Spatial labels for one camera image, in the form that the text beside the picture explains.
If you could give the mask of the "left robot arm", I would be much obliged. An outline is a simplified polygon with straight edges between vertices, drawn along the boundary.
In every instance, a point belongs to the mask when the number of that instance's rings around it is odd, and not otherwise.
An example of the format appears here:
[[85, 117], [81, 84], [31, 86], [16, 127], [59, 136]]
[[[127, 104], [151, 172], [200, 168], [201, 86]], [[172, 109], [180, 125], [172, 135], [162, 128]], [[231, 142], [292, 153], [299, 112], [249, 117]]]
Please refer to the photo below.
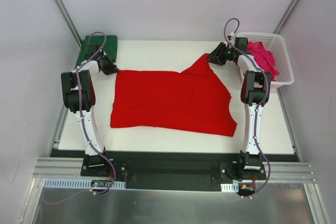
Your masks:
[[101, 45], [88, 45], [85, 59], [73, 71], [60, 75], [62, 98], [66, 108], [72, 112], [79, 124], [85, 143], [84, 166], [99, 176], [111, 171], [106, 148], [100, 139], [94, 117], [96, 95], [92, 77], [100, 72], [109, 76], [119, 71]]

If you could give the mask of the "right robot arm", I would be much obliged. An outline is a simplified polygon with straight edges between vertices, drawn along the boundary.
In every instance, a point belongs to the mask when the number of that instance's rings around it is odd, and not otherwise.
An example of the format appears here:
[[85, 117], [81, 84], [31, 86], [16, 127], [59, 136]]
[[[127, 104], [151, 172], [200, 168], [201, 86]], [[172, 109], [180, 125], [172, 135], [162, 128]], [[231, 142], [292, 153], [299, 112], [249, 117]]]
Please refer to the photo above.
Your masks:
[[236, 164], [225, 169], [225, 175], [237, 181], [256, 177], [264, 169], [265, 157], [261, 150], [261, 120], [265, 104], [269, 100], [271, 73], [264, 71], [248, 52], [248, 39], [231, 37], [220, 42], [206, 57], [208, 62], [223, 66], [226, 62], [234, 62], [244, 73], [240, 100], [245, 108], [245, 133], [242, 148]]

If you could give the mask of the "red t shirt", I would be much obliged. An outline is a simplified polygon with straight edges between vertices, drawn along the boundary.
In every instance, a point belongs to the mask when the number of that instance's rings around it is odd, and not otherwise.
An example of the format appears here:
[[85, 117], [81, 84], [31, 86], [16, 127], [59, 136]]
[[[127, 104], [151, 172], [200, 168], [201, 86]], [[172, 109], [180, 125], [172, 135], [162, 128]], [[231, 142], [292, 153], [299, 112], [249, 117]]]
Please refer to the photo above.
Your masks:
[[207, 54], [182, 72], [121, 70], [110, 126], [151, 126], [232, 137], [237, 123], [229, 110], [231, 98], [210, 68]]

